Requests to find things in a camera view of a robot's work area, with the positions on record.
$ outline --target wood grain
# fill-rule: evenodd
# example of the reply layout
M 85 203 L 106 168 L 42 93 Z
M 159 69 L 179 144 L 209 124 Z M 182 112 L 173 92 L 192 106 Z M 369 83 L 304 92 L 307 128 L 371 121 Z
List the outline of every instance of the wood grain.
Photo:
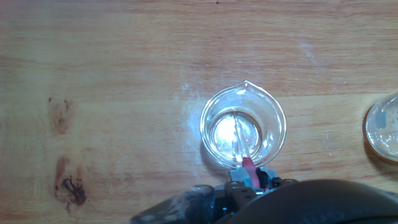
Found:
M 199 118 L 245 79 L 286 113 L 269 168 L 397 190 L 398 166 L 363 136 L 370 106 L 397 91 L 396 12 L 396 0 L 1 1 L 0 222 L 127 222 L 225 182 Z

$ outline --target wooden table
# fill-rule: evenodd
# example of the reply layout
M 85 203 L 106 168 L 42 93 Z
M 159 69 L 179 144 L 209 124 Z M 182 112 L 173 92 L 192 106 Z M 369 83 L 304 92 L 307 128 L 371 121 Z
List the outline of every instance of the wooden table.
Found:
M 397 190 L 398 166 L 363 135 L 370 106 L 397 91 L 397 12 L 392 0 L 1 1 L 0 222 L 122 223 L 226 182 L 200 114 L 245 79 L 287 117 L 268 168 Z M 70 177 L 85 201 L 62 188 Z

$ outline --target water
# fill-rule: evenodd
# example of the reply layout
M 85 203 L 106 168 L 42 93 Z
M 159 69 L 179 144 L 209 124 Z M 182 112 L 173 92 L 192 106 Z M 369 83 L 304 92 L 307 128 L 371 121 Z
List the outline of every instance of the water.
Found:
M 233 111 L 217 116 L 209 134 L 211 147 L 236 162 L 256 154 L 262 147 L 259 123 L 243 112 Z

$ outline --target glass stirring rod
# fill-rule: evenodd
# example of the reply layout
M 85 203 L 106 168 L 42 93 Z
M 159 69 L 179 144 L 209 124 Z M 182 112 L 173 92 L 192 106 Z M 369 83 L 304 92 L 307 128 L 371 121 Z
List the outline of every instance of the glass stirring rod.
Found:
M 238 142 L 236 147 L 238 148 L 238 151 L 241 153 L 242 156 L 242 166 L 248 172 L 253 187 L 260 188 L 260 180 L 256 174 L 257 168 L 254 165 L 253 160 L 250 158 L 250 152 L 248 147 L 246 147 L 246 145 L 244 144 L 243 128 L 242 124 L 238 120 L 238 112 L 234 111 L 233 115 L 235 120 L 235 135 Z

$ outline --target clear liquid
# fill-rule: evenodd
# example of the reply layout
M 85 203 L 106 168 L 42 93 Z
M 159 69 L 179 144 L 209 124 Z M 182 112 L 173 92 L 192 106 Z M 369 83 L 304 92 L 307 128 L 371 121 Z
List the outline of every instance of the clear liquid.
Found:
M 221 156 L 241 162 L 261 148 L 259 123 L 246 113 L 233 111 L 216 117 L 210 128 L 210 143 Z

